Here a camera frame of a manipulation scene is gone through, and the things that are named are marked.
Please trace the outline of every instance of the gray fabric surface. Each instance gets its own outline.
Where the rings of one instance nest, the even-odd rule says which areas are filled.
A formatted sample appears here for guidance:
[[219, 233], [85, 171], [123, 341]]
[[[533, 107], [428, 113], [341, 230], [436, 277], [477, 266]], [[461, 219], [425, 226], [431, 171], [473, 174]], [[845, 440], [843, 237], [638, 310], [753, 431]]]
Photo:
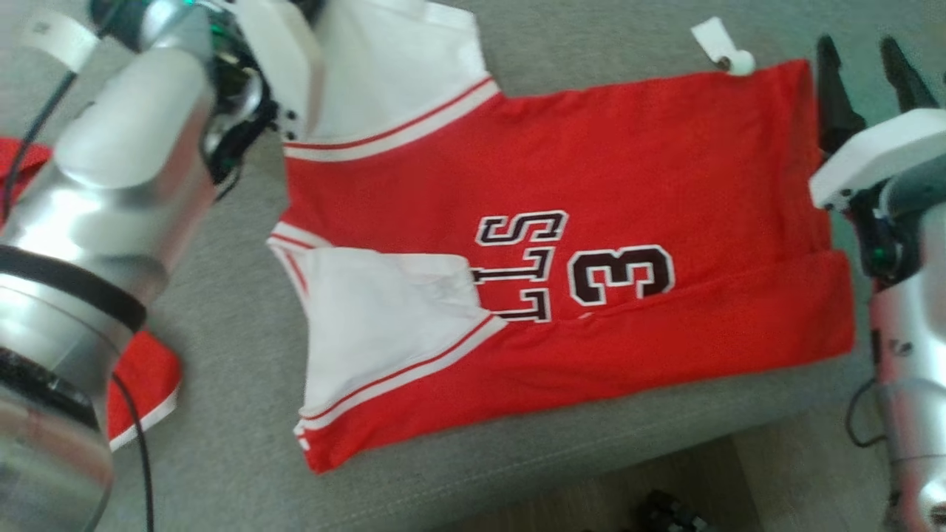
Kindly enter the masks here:
[[[849, 92], [871, 123], [896, 114], [877, 51], [887, 32], [946, 99], [942, 0], [451, 3], [479, 16], [487, 62], [513, 96], [706, 70], [689, 27], [720, 15], [763, 66], [811, 57], [817, 36], [830, 31]], [[23, 133], [61, 72], [48, 58], [12, 48], [38, 5], [80, 16], [84, 2], [0, 6], [3, 135]], [[128, 57], [103, 46], [44, 139], [55, 138]], [[178, 410], [149, 432], [160, 530], [423, 529], [838, 399], [870, 371], [859, 305], [859, 345], [847, 357], [501, 419], [368, 452], [316, 476], [290, 432], [302, 401], [305, 322], [263, 245], [285, 204], [278, 141], [268, 137], [149, 319], [181, 355], [186, 375]], [[836, 222], [837, 240], [850, 247], [850, 229]], [[867, 283], [857, 276], [855, 284], [863, 303]], [[137, 449], [117, 452], [115, 467], [100, 530], [142, 529]]]

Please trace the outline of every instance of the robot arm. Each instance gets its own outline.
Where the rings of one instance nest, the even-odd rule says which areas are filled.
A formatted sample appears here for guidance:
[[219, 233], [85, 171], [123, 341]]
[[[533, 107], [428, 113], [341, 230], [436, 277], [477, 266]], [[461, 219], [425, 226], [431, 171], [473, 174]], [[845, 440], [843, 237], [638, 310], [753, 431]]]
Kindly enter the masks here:
[[302, 12], [237, 4], [128, 2], [115, 36], [140, 54], [66, 129], [4, 227], [0, 528], [95, 526], [113, 475], [114, 364], [214, 184], [270, 122], [287, 138], [314, 125], [322, 56]]
[[888, 525], [934, 532], [946, 529], [946, 111], [921, 108], [933, 100], [919, 75], [892, 39], [882, 50], [904, 114], [851, 137], [810, 189], [815, 205], [854, 224], [874, 279], [871, 340], [893, 473]]

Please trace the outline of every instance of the black object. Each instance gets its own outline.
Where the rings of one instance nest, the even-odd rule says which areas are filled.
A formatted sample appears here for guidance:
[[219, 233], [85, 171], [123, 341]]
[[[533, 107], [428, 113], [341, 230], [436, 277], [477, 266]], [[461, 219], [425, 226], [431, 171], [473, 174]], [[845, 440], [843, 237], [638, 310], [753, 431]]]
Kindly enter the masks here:
[[873, 447], [886, 440], [886, 435], [880, 434], [865, 441], [859, 438], [854, 432], [854, 409], [857, 407], [857, 403], [860, 402], [861, 397], [863, 397], [864, 394], [867, 393], [867, 391], [870, 390], [870, 388], [872, 388], [876, 383], [877, 380], [871, 378], [869, 381], [862, 384], [861, 387], [858, 388], [856, 392], [854, 392], [854, 396], [850, 398], [850, 403], [848, 403], [848, 411], [844, 414], [844, 430], [848, 433], [850, 442], [860, 449]]
[[78, 388], [6, 347], [0, 347], [0, 387], [98, 430], [96, 411]]
[[141, 426], [141, 417], [138, 416], [138, 409], [134, 406], [134, 399], [131, 398], [131, 392], [128, 386], [117, 376], [112, 374], [112, 381], [118, 391], [121, 392], [125, 403], [128, 405], [128, 412], [131, 414], [131, 420], [134, 422], [134, 431], [138, 436], [138, 450], [141, 452], [141, 473], [145, 478], [145, 522], [146, 530], [154, 532], [154, 488], [151, 482], [151, 460], [148, 457], [148, 442], [145, 440], [145, 429]]
[[829, 156], [867, 127], [863, 116], [854, 112], [841, 80], [841, 57], [830, 35], [818, 39], [818, 144]]
[[881, 59], [884, 61], [884, 73], [897, 92], [901, 113], [914, 109], [937, 109], [939, 104], [933, 93], [923, 82], [917, 69], [906, 60], [897, 40], [889, 35], [881, 41]]
[[652, 491], [640, 505], [638, 520], [647, 532], [719, 532], [692, 508], [660, 490]]
[[147, 311], [134, 296], [69, 262], [0, 246], [0, 274], [28, 279], [73, 295], [132, 331], [145, 324]]

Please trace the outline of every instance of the red cloth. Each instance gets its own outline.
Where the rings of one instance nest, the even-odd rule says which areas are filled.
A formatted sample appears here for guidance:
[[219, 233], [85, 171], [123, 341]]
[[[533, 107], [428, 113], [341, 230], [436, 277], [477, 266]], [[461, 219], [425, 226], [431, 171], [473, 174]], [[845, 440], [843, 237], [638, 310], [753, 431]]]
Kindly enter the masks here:
[[[0, 186], [9, 175], [9, 166], [19, 147], [17, 139], [0, 138]], [[29, 148], [14, 197], [23, 192], [51, 154], [46, 146]], [[181, 364], [174, 353], [150, 333], [135, 335], [114, 372], [129, 388], [145, 430], [174, 410], [181, 385]], [[109, 383], [108, 417], [108, 437], [113, 450], [135, 438], [131, 413], [114, 382]]]
[[[548, 279], [478, 286], [493, 311], [528, 309], [524, 291], [547, 290], [548, 323], [511, 322], [458, 362], [327, 426], [304, 418], [297, 435], [316, 471], [493, 417], [807, 364], [852, 347], [849, 265], [807, 186], [820, 153], [804, 61], [746, 78], [701, 73], [537, 98], [499, 94], [419, 140], [353, 160], [306, 158], [330, 145], [287, 148], [290, 207], [270, 242], [303, 291], [299, 265], [317, 238], [461, 255], [486, 269], [533, 266], [526, 248], [554, 247]], [[568, 214], [554, 242], [535, 231], [513, 245], [476, 240], [490, 218], [506, 217], [499, 234], [517, 213], [553, 211]], [[666, 293], [586, 269], [606, 301], [581, 304], [569, 259], [633, 246], [660, 246], [672, 258]], [[653, 270], [633, 269], [654, 280]]]

